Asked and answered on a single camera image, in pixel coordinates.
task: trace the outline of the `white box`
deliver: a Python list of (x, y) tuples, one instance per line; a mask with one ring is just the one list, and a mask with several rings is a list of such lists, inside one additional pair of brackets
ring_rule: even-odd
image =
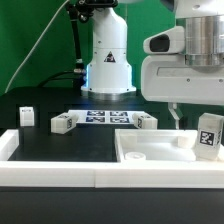
[(204, 113), (199, 118), (198, 137), (195, 145), (195, 154), (198, 160), (216, 160), (218, 158), (223, 116)]
[(51, 119), (51, 132), (65, 134), (76, 127), (78, 116), (75, 114), (63, 113)]
[(138, 129), (157, 129), (158, 120), (147, 113), (134, 113), (132, 118)]
[(20, 126), (34, 126), (34, 110), (33, 107), (20, 107)]

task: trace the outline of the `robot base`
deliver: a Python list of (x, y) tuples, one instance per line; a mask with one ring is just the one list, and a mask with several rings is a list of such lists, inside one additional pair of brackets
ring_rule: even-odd
[(124, 93), (98, 93), (98, 92), (84, 90), (82, 88), (81, 94), (84, 97), (89, 97), (96, 100), (119, 101), (119, 100), (127, 99), (129, 97), (135, 97), (136, 88), (132, 88), (128, 92), (124, 92)]

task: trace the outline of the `green wall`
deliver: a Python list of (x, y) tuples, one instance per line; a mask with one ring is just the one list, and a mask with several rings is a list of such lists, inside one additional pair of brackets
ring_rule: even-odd
[[(0, 95), (62, 3), (63, 0), (0, 1)], [(140, 89), (141, 63), (146, 56), (143, 41), (172, 27), (174, 16), (159, 0), (145, 0), (127, 6), (120, 4), (116, 12), (127, 18), (128, 61), (133, 66), (133, 84)], [(92, 23), (79, 24), (79, 29), (82, 54), (87, 64), (92, 57)], [(72, 30), (67, 12), (62, 10), (12, 88), (36, 86), (56, 72), (73, 69), (74, 65)], [(54, 82), (54, 85), (70, 86), (71, 83)]]

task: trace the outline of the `white container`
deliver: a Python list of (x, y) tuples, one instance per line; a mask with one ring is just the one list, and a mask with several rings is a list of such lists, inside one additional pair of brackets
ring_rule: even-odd
[(204, 113), (199, 118), (195, 154), (198, 160), (217, 160), (223, 129), (223, 116)]
[(193, 150), (196, 138), (197, 131), (117, 129), (117, 159), (119, 162), (130, 162), (125, 155), (135, 152), (145, 155), (146, 160), (141, 162), (196, 161)]

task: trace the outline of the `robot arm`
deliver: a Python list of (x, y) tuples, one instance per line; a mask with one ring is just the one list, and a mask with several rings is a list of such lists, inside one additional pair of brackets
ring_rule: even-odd
[(79, 11), (79, 20), (82, 23), (88, 22), (93, 16), (93, 11), (96, 8), (114, 8), (118, 5), (117, 0), (78, 0), (76, 8)]
[(143, 96), (170, 105), (224, 105), (224, 1), (161, 3), (175, 13), (176, 26), (144, 42), (151, 56), (142, 64)]

